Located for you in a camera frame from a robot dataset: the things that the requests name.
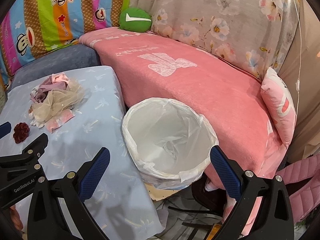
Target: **pink pillow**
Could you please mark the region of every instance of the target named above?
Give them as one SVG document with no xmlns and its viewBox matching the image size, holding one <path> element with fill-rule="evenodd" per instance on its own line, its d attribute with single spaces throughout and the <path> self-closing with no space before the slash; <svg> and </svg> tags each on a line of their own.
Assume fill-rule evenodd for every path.
<svg viewBox="0 0 320 240">
<path fill-rule="evenodd" d="M 288 148 L 296 126 L 296 111 L 287 86 L 271 67 L 263 79 L 261 96 L 284 146 Z"/>
</svg>

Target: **red star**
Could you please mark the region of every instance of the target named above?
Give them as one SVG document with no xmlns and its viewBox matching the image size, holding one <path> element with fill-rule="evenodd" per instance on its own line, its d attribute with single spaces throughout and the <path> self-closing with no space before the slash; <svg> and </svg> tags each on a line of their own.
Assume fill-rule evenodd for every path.
<svg viewBox="0 0 320 240">
<path fill-rule="evenodd" d="M 65 19 L 65 16 L 63 14 L 61 14 L 60 17 L 58 17 L 59 22 L 63 22 Z"/>
</svg>

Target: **pile of clothes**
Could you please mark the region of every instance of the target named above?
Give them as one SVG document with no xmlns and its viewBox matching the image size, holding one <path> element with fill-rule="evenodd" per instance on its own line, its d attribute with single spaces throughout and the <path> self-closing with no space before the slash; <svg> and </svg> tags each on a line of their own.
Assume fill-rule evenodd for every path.
<svg viewBox="0 0 320 240">
<path fill-rule="evenodd" d="M 75 116 L 72 109 L 84 98 L 84 89 L 64 73 L 52 74 L 34 87 L 28 110 L 31 125 L 53 131 Z"/>
</svg>

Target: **pink plastic package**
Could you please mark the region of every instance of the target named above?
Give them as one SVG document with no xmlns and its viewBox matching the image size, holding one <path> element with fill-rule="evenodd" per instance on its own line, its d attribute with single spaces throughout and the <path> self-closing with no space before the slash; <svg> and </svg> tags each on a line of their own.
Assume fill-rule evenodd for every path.
<svg viewBox="0 0 320 240">
<path fill-rule="evenodd" d="M 45 123 L 44 126 L 50 133 L 53 133 L 55 129 L 68 122 L 74 116 L 75 114 L 70 109 L 66 109 L 63 110 L 59 115 L 52 117 L 48 122 Z"/>
</svg>

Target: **white cord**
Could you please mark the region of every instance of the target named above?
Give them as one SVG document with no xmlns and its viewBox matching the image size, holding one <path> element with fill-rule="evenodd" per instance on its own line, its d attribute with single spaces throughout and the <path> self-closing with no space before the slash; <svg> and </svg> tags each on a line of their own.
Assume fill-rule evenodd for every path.
<svg viewBox="0 0 320 240">
<path fill-rule="evenodd" d="M 298 92 L 298 102 L 297 102 L 297 110 L 296 114 L 298 116 L 298 107 L 299 107 L 299 90 L 300 90 L 300 70 L 301 70 L 301 55 L 302 55 L 302 35 L 301 35 L 301 25 L 300 25 L 300 19 L 299 19 L 299 13 L 296 5 L 296 0 L 294 1 L 294 6 L 296 8 L 297 16 L 298 16 L 298 24 L 299 24 L 299 31 L 300 31 L 300 66 L 299 66 L 299 75 L 298 75 L 298 80 L 296 82 L 296 91 Z"/>
</svg>

